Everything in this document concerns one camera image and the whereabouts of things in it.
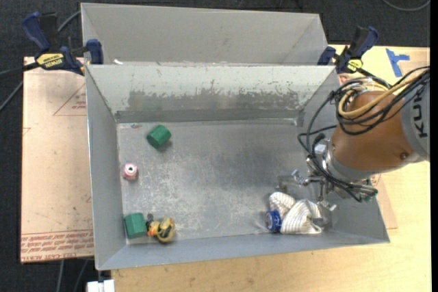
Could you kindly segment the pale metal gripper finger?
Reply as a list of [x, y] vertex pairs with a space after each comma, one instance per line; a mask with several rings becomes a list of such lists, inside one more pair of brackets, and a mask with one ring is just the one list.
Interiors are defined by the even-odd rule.
[[299, 170], [293, 170], [289, 173], [278, 175], [277, 182], [278, 189], [290, 189], [303, 185], [305, 183], [305, 177], [300, 174]]
[[322, 201], [318, 202], [317, 206], [320, 214], [313, 217], [313, 223], [319, 227], [334, 227], [337, 223], [337, 205]]

